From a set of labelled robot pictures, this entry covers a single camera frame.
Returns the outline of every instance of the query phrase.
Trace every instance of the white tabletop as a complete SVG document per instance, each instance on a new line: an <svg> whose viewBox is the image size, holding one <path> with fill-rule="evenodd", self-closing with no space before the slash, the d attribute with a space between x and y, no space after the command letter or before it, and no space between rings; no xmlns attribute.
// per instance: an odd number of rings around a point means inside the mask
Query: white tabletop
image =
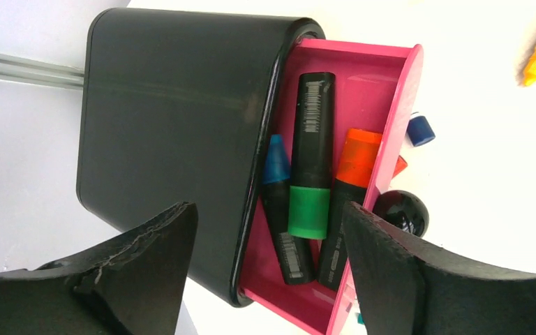
<svg viewBox="0 0 536 335"><path fill-rule="evenodd" d="M426 203L425 239L469 258L536 272L536 85L517 81L536 43L536 0L132 0L129 6L307 16L332 40L423 45L415 110L427 116L437 138L419 148L406 142L402 156L409 167L392 188ZM259 304L230 308L191 281L184 299L203 335L303 334Z"/></svg>

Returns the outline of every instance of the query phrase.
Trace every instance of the black ball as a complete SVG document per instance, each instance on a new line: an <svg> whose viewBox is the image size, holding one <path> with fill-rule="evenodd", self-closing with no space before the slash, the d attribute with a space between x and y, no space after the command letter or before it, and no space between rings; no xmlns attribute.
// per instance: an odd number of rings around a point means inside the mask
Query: black ball
<svg viewBox="0 0 536 335"><path fill-rule="evenodd" d="M388 191L379 195L373 213L405 232L421 237L429 226L429 211L410 192Z"/></svg>

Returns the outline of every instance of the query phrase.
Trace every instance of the green marker cap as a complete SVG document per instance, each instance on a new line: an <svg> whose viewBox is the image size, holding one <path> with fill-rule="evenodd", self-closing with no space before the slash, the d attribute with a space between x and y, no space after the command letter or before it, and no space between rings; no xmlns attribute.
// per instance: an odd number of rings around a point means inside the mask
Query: green marker cap
<svg viewBox="0 0 536 335"><path fill-rule="evenodd" d="M288 232L304 239L325 239L329 188L291 186Z"/></svg>

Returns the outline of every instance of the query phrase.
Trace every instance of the blue marker cap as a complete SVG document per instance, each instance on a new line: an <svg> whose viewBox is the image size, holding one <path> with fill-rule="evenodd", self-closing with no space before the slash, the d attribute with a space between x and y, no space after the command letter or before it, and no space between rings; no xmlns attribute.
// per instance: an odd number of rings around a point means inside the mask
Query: blue marker cap
<svg viewBox="0 0 536 335"><path fill-rule="evenodd" d="M419 147L434 140L436 136L426 117L416 112L408 123L408 137L414 147Z"/></svg>
<svg viewBox="0 0 536 335"><path fill-rule="evenodd" d="M286 155L283 138L280 135L272 135L266 164L264 165L264 175L262 184L272 184L290 178L290 163Z"/></svg>

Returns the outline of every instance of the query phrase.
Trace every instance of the barcode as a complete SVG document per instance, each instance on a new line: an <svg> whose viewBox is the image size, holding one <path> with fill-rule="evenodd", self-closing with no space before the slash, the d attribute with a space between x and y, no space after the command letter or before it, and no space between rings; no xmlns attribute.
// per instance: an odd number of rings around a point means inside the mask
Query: barcode
<svg viewBox="0 0 536 335"><path fill-rule="evenodd" d="M295 247L295 241L292 236L287 232L281 233L281 241L283 242L283 250L285 252L285 260L290 270L290 278L301 278L303 273L299 268L299 259L297 258L297 247Z"/></svg>
<svg viewBox="0 0 536 335"><path fill-rule="evenodd" d="M321 95L320 87L323 81L307 82L307 93L305 93L305 120L304 131L306 133L317 133L320 131L320 107Z"/></svg>

